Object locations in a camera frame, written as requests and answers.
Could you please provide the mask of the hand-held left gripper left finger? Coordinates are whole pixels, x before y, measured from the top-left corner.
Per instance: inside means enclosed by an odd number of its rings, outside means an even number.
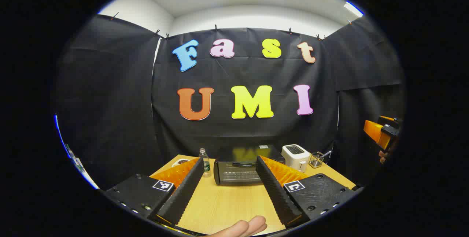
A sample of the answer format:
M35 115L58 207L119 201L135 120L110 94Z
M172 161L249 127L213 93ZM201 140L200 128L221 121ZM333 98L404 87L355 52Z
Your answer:
M135 174L106 190L116 204L146 220L177 225L204 173L204 160L196 158L150 177Z

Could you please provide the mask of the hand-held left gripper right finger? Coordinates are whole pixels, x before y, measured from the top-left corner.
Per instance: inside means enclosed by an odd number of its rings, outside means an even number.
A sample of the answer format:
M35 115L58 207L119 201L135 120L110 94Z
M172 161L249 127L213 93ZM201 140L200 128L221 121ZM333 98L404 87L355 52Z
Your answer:
M319 220L363 190L345 187L324 173L307 176L264 156L257 157L256 172L286 228Z

